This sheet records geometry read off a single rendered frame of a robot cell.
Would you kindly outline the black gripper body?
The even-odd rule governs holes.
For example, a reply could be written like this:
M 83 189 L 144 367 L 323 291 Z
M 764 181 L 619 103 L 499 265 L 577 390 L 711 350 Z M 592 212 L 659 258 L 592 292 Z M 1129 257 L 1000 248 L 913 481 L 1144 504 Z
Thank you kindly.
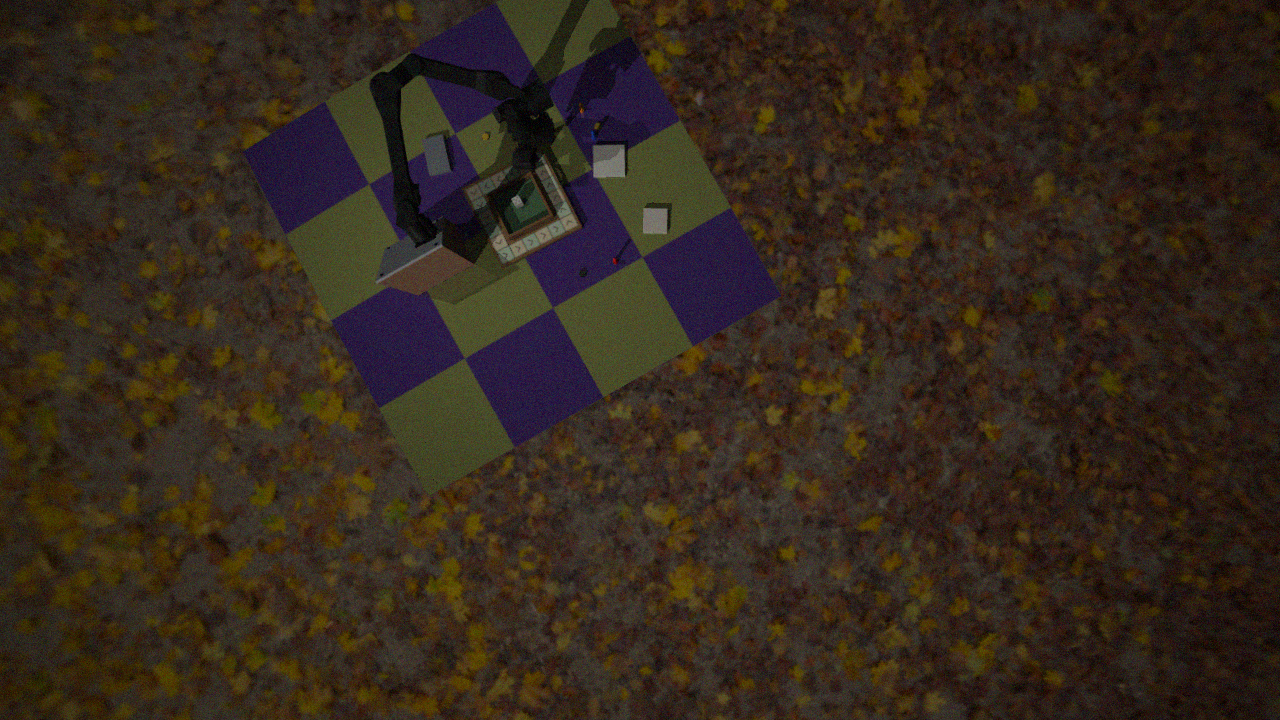
M 529 111 L 527 111 L 526 108 L 524 109 L 524 111 L 526 113 L 526 117 L 529 119 L 527 124 L 524 127 L 524 129 L 511 129 L 509 127 L 507 127 L 507 132 L 512 133 L 513 142 L 518 142 L 518 147 L 520 147 L 520 151 L 515 151 L 512 154 L 512 165 L 515 167 L 516 170 L 534 169 L 535 168 L 535 160 L 536 160 L 535 159 L 535 154 L 534 154 L 534 149 L 532 149 L 532 145 L 531 145 L 531 141 L 532 141 L 532 137 L 531 137 L 532 126 L 530 123 L 530 117 L 535 117 L 535 115 L 532 113 L 529 115 Z

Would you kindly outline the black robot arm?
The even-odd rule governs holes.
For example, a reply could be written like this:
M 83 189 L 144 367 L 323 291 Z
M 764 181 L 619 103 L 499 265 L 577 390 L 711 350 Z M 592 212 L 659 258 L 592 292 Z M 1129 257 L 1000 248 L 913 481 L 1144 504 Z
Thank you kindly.
M 548 109 L 554 106 L 550 94 L 547 92 L 541 79 L 535 79 L 531 85 L 520 88 L 511 85 L 506 74 L 499 70 L 470 70 L 463 67 L 451 65 L 444 61 L 430 60 L 417 54 L 404 56 L 389 73 L 379 72 L 370 81 L 370 91 L 378 111 L 381 115 L 387 136 L 387 149 L 390 158 L 390 170 L 394 178 L 393 208 L 397 211 L 396 225 L 413 240 L 415 249 L 422 243 L 435 240 L 438 228 L 429 217 L 419 214 L 421 196 L 419 184 L 413 184 L 410 178 L 408 160 L 404 150 L 404 136 L 401 126 L 401 88 L 410 83 L 416 76 L 426 76 L 433 79 L 447 81 L 477 90 L 497 100 L 506 100 L 493 109 L 493 115 L 500 124 L 506 120 L 511 129 L 524 129 L 527 117 L 532 113 L 536 120 L 530 118 L 532 126 L 532 143 L 553 143 L 556 132 L 553 119 Z

